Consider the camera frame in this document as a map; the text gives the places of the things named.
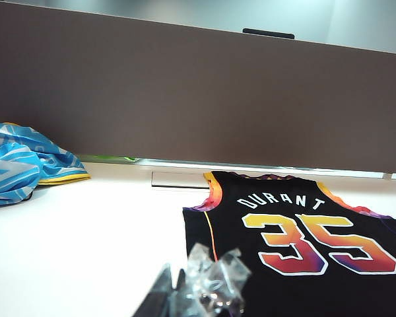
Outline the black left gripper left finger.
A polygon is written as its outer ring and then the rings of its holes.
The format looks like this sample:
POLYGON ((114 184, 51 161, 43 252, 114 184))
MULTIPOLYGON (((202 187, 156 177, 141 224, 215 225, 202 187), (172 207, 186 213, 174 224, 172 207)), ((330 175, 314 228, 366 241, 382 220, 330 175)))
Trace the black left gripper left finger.
POLYGON ((174 293, 184 285, 185 270, 180 269, 177 285, 172 286, 172 273, 169 264, 165 264, 157 275, 133 317, 166 317, 170 316, 170 302, 174 293))

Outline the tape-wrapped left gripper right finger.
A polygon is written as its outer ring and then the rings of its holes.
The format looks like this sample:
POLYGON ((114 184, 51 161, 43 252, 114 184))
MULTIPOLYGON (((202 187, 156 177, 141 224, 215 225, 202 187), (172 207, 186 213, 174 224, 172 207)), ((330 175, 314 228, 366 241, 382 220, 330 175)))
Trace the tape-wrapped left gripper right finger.
POLYGON ((214 262, 209 248, 196 243, 188 255, 184 284, 176 291, 176 315, 241 316, 242 289, 251 271, 240 256, 240 250, 233 249, 214 262))

